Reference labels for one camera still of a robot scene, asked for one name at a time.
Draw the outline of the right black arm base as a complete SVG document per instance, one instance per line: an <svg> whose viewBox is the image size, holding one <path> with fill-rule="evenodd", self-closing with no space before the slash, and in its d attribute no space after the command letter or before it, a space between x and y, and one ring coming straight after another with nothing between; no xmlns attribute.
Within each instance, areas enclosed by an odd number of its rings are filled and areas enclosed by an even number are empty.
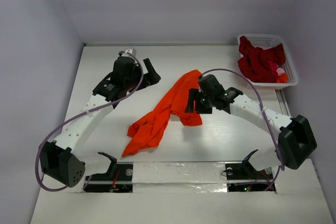
<svg viewBox="0 0 336 224"><path fill-rule="evenodd" d="M249 160L257 150L249 153L240 163L225 164L221 176L227 179L228 192L249 193L255 191L276 192L274 185L271 185L274 179L272 169L269 173L266 170L256 171Z"/></svg>

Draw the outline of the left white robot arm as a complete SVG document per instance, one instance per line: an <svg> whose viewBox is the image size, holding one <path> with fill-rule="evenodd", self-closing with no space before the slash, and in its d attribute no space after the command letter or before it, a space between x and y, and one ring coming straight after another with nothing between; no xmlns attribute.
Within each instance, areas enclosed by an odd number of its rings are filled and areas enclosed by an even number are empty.
<svg viewBox="0 0 336 224"><path fill-rule="evenodd" d="M75 187L86 170L79 153L96 127L121 101L160 80L150 59L140 63L133 54L120 52L113 70L93 89L83 111L52 130L40 144L35 161L40 187L54 191L43 184L40 172L60 182L61 190Z"/></svg>

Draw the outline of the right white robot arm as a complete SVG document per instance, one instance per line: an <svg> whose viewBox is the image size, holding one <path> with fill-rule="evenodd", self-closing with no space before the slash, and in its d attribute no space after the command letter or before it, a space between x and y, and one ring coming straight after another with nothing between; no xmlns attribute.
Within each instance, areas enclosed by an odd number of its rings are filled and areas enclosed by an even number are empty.
<svg viewBox="0 0 336 224"><path fill-rule="evenodd" d="M242 91L224 87L212 74L198 79L199 87L191 88L185 111L211 114L212 109L242 118L270 134L274 146L253 150L243 160L241 171L253 178L268 167L298 169L317 148L309 121L298 115L295 118L265 108Z"/></svg>

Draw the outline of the orange t shirt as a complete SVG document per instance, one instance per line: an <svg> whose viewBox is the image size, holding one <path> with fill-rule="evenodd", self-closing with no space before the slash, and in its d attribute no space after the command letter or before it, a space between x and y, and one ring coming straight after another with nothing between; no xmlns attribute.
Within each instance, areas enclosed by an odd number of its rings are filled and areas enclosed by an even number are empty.
<svg viewBox="0 0 336 224"><path fill-rule="evenodd" d="M156 107L131 124L127 136L131 138L122 157L137 154L140 150L159 146L172 114L178 116L183 126L200 126L202 118L196 112L186 113L190 89L198 89L199 70L182 75L169 89Z"/></svg>

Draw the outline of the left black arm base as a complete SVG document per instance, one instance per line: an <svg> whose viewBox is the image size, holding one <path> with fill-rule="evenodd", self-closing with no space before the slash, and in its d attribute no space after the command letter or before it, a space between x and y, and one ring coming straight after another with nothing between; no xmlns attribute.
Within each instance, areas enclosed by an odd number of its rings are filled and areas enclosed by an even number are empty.
<svg viewBox="0 0 336 224"><path fill-rule="evenodd" d="M109 159L109 167L105 173L86 176L83 191L87 193L132 193L133 163L119 163L115 157L105 152L98 152L98 154Z"/></svg>

